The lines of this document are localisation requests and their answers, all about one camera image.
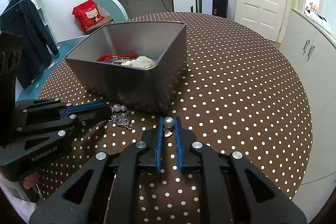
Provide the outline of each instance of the teal carpet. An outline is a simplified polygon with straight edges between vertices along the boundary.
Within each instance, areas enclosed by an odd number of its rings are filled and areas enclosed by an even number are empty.
[[[63,60],[65,55],[76,45],[63,45],[58,48],[59,54],[57,56],[53,56],[51,61],[51,65],[49,68],[43,71],[41,75],[36,77],[33,83],[23,90],[18,97],[17,101],[27,100],[27,99],[37,99],[40,94],[44,83],[47,81],[49,75],[53,72],[53,70],[57,67],[57,65]]]

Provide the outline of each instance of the cabinet handle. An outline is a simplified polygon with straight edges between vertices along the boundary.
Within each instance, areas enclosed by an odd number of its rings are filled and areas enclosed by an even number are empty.
[[[303,52],[304,52],[304,53],[306,53],[306,49],[307,49],[307,46],[309,45],[309,43],[310,43],[310,40],[308,39],[308,40],[306,41],[306,44],[305,44],[304,47],[303,47]]]
[[[310,59],[310,56],[313,53],[314,49],[315,49],[314,45],[310,47],[309,52],[308,52],[308,60]]]

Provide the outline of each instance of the brown tablecloth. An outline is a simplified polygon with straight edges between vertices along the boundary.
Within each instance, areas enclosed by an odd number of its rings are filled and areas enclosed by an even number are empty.
[[[292,198],[307,167],[312,143],[310,109],[302,84],[288,60],[256,32],[220,17],[159,13],[130,21],[184,21],[188,71],[181,79],[170,115],[214,150],[241,151]],[[103,100],[87,92],[63,60],[40,98],[74,105]],[[73,152],[40,171],[48,198],[99,151],[117,153],[152,128],[155,116],[132,112],[133,132],[108,121],[74,139]],[[174,137],[164,140],[162,169],[140,177],[138,222],[199,223],[195,174],[176,170]]]

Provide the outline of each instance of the red pillow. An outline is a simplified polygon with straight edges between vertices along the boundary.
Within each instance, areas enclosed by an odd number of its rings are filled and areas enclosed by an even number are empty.
[[[75,7],[72,14],[79,20],[83,32],[101,20],[103,16],[100,15],[98,6],[92,0],[88,0],[81,5]]]

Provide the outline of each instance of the red cord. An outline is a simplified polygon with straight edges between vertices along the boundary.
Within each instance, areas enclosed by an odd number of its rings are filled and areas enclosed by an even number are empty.
[[[110,54],[110,55],[104,55],[101,58],[97,59],[99,62],[103,62],[109,58],[115,58],[115,57],[128,57],[129,59],[137,58],[136,55],[121,55],[121,54]]]

